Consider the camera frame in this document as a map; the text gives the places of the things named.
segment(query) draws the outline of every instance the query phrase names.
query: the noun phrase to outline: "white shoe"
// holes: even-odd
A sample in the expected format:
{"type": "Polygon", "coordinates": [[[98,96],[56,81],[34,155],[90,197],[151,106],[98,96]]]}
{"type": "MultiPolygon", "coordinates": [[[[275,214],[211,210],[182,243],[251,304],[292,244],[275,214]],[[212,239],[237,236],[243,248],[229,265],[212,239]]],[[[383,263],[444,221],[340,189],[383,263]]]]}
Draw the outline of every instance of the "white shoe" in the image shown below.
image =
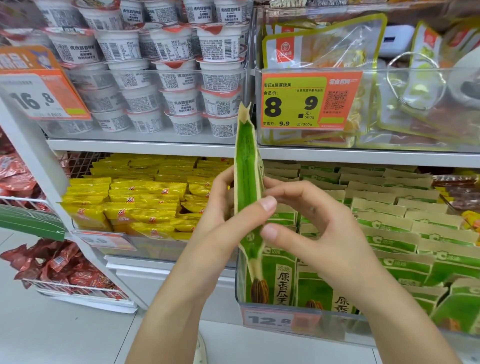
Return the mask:
{"type": "Polygon", "coordinates": [[[193,364],[207,364],[207,351],[200,332],[197,336],[197,347],[195,349],[195,356],[193,357],[193,364]]]}

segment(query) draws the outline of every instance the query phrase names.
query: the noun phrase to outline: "orange price tag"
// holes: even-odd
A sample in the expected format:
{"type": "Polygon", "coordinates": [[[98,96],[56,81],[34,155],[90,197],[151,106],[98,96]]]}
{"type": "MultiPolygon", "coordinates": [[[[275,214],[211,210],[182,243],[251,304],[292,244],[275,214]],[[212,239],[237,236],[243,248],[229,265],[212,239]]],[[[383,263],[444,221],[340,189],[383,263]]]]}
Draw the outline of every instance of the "orange price tag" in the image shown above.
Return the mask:
{"type": "Polygon", "coordinates": [[[362,74],[263,73],[262,127],[343,130],[362,74]]]}
{"type": "Polygon", "coordinates": [[[43,46],[1,47],[0,86],[32,119],[92,119],[51,51],[43,46]]]}

